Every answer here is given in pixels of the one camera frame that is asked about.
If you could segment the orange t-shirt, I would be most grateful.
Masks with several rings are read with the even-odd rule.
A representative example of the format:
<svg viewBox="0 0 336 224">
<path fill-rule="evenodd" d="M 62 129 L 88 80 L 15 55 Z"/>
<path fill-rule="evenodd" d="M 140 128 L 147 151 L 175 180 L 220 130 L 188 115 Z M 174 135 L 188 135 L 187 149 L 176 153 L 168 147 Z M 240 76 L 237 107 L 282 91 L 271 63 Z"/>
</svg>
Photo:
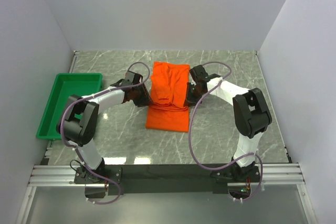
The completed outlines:
<svg viewBox="0 0 336 224">
<path fill-rule="evenodd" d="M 189 107 L 184 104 L 189 80 L 189 65 L 156 61 L 151 75 L 151 99 L 147 129 L 188 132 Z"/>
</svg>

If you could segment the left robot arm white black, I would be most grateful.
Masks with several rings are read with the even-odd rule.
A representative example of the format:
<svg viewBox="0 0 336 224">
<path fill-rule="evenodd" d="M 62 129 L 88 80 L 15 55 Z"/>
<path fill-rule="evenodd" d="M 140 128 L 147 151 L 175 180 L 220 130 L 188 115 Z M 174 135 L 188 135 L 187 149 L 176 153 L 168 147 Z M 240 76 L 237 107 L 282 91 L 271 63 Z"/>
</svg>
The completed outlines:
<svg viewBox="0 0 336 224">
<path fill-rule="evenodd" d="M 145 86 L 146 79 L 139 73 L 128 70 L 123 79 L 106 89 L 86 96 L 71 95 L 56 126 L 65 146 L 76 152 L 80 168 L 78 176 L 93 183 L 117 179 L 121 172 L 108 168 L 98 153 L 93 137 L 100 113 L 115 105 L 132 101 L 137 107 L 152 103 Z"/>
</svg>

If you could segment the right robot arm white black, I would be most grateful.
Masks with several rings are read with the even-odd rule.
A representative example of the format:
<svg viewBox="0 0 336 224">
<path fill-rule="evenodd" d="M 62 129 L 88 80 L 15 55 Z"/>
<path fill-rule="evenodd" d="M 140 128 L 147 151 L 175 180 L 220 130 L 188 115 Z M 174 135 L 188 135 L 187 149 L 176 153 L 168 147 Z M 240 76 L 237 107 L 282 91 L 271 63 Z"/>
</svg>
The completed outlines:
<svg viewBox="0 0 336 224">
<path fill-rule="evenodd" d="M 218 97 L 233 106 L 234 121 L 239 131 L 238 144 L 232 161 L 222 167 L 206 167 L 197 160 L 192 150 L 193 118 L 191 118 L 188 145 L 194 161 L 201 168 L 218 171 L 233 182 L 244 182 L 253 174 L 260 174 L 261 170 L 255 167 L 258 145 L 263 133 L 272 123 L 263 92 L 259 88 L 242 88 L 226 81 L 218 74 L 208 74 L 203 65 L 190 69 L 190 74 L 194 82 L 187 83 L 184 105 L 194 106 L 197 109 L 207 95 Z"/>
</svg>

